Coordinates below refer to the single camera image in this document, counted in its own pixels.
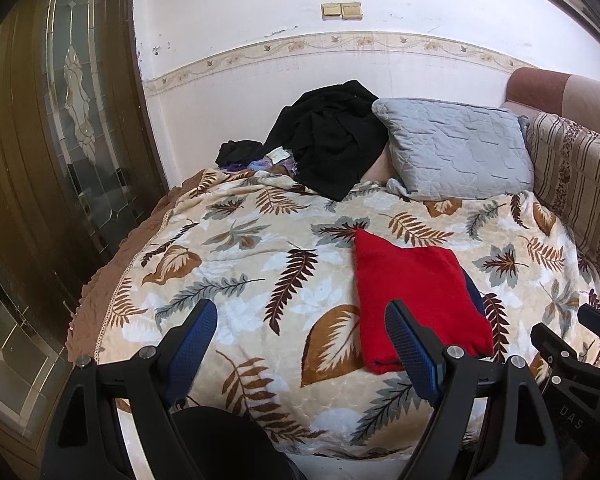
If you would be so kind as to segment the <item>red and blue knit sweater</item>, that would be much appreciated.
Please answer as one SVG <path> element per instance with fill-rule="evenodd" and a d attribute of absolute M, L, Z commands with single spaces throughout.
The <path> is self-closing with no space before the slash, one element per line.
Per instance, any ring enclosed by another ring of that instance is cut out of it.
<path fill-rule="evenodd" d="M 442 344 L 456 344 L 478 358 L 493 356 L 492 328 L 482 296 L 452 250 L 401 248 L 357 230 L 354 260 L 361 352 L 370 372 L 382 375 L 403 368 L 385 324 L 385 310 L 393 300 L 403 301 Z"/>

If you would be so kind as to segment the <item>brown ruffled bed sheet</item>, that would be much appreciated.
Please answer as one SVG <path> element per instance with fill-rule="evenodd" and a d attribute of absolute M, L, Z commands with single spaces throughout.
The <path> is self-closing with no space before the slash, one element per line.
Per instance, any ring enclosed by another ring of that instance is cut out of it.
<path fill-rule="evenodd" d="M 163 196 L 149 217 L 122 240 L 112 259 L 96 271 L 91 281 L 82 287 L 81 299 L 72 316 L 65 347 L 68 361 L 76 362 L 79 356 L 94 356 L 99 348 L 97 338 L 102 328 L 109 301 L 135 255 L 160 229 L 162 218 L 174 207 L 176 200 L 194 188 L 201 180 L 202 171 L 186 179 L 181 186 Z"/>

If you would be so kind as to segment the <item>striped beige bolster cushion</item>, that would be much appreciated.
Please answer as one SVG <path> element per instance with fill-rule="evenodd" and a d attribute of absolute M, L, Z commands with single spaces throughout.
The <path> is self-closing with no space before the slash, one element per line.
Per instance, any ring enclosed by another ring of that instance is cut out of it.
<path fill-rule="evenodd" d="M 577 248 L 600 274 L 600 133 L 541 113 L 524 140 L 535 196 L 568 226 Z"/>

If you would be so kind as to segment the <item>brown padded headboard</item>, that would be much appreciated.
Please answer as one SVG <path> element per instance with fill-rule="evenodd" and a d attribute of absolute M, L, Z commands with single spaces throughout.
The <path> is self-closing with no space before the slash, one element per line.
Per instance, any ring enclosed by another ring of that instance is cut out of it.
<path fill-rule="evenodd" d="M 600 133 L 600 81 L 594 79 L 518 68 L 507 81 L 503 106 L 531 118 L 555 114 Z"/>

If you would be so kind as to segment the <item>leaf pattern fleece blanket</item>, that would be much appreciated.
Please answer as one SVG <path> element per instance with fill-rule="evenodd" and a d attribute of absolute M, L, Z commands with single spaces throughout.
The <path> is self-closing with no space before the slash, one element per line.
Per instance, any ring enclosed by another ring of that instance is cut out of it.
<path fill-rule="evenodd" d="M 264 171 L 207 170 L 158 221 L 126 266 L 97 338 L 99 363 L 158 344 L 195 304 L 219 322 L 188 402 L 258 422 L 296 454 L 373 460 L 410 456 L 430 415 L 402 372 L 363 365 L 354 237 L 451 249 L 486 304 L 495 359 L 523 356 L 543 322 L 600 367 L 600 337 L 577 310 L 600 306 L 600 278 L 529 192 L 490 200 L 410 202 L 375 183 L 341 202 Z"/>

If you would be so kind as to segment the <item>grey quilted pillow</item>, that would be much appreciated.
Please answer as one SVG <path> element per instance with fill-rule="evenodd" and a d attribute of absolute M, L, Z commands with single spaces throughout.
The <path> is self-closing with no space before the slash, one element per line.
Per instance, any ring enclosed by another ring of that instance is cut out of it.
<path fill-rule="evenodd" d="M 527 117 L 505 108 L 416 98 L 378 99 L 372 111 L 388 130 L 393 193 L 441 202 L 533 188 Z"/>

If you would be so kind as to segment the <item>wooden stained glass door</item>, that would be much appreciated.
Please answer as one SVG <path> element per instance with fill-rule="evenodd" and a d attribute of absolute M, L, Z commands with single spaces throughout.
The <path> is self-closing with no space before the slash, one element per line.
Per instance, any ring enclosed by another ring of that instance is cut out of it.
<path fill-rule="evenodd" d="M 0 4 L 0 457 L 38 474 L 83 287 L 166 189 L 132 0 Z"/>

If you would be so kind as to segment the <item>small black cloth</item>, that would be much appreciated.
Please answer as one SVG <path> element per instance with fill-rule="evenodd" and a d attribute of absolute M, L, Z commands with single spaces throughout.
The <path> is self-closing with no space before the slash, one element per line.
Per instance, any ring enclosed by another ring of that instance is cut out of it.
<path fill-rule="evenodd" d="M 220 169 L 239 171 L 260 158 L 263 144 L 253 140 L 227 141 L 220 146 L 215 163 Z"/>

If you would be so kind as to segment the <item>purple patterned cloth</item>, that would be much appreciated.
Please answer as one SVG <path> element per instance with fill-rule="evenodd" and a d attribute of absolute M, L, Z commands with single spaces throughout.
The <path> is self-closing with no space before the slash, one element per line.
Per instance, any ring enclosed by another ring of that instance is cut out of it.
<path fill-rule="evenodd" d="M 289 177 L 293 177 L 297 173 L 297 164 L 292 156 L 291 152 L 285 153 L 284 158 L 275 156 L 274 158 L 264 156 L 261 159 L 248 162 L 244 164 L 231 164 L 224 168 L 227 172 L 241 172 L 241 171 L 266 171 L 271 174 L 286 174 Z"/>

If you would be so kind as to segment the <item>white paper tag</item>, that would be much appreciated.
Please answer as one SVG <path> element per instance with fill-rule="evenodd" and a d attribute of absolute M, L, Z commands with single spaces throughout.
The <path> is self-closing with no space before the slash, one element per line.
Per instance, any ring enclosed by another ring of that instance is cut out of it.
<path fill-rule="evenodd" d="M 290 156 L 291 154 L 281 146 L 279 146 L 278 148 L 274 148 L 274 150 L 266 154 L 266 157 L 272 162 L 273 165 L 280 164 L 284 160 L 288 159 Z"/>

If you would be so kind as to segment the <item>black garment pile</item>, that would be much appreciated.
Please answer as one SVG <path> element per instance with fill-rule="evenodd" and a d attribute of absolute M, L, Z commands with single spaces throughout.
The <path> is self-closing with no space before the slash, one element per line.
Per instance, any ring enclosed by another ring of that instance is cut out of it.
<path fill-rule="evenodd" d="M 374 115 L 377 100 L 356 80 L 303 93 L 279 113 L 258 151 L 290 151 L 296 180 L 340 202 L 373 166 L 388 142 L 385 125 Z"/>

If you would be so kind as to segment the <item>left gold wall switch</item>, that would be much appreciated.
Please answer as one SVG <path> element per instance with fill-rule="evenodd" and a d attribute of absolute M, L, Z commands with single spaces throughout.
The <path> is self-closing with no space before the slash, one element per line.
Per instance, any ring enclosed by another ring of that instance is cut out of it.
<path fill-rule="evenodd" d="M 321 4 L 321 16 L 324 21 L 340 20 L 341 4 L 338 2 L 328 2 Z"/>

